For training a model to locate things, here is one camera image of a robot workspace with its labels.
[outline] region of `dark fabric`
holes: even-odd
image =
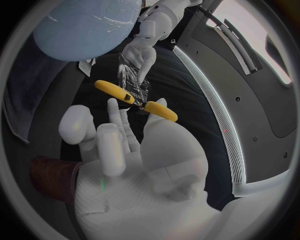
[[[90,78],[83,81],[74,98],[73,105],[90,108],[96,127],[109,122],[107,100],[110,96],[97,90],[94,82],[105,80],[118,84],[118,52],[129,41],[130,39],[126,39],[111,52],[98,57]],[[176,55],[162,47],[156,47],[156,51],[156,62],[146,76],[152,86],[150,100],[165,98],[168,107],[178,114],[177,123],[189,130],[202,145],[208,160],[205,185],[207,202],[211,207],[222,210],[234,196],[229,159],[217,120],[194,78]],[[147,115],[128,113],[130,126],[139,142],[143,139],[147,119]],[[79,156],[78,146],[62,144],[61,159],[79,159]]]
[[[3,109],[11,131],[26,144],[38,105],[67,63],[44,54],[32,35],[19,52],[8,77]]]

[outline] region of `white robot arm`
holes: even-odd
[[[183,18],[185,8],[202,1],[160,0],[139,17],[139,34],[126,45],[122,54],[139,69],[137,80],[140,84],[156,61],[153,46],[170,35]]]

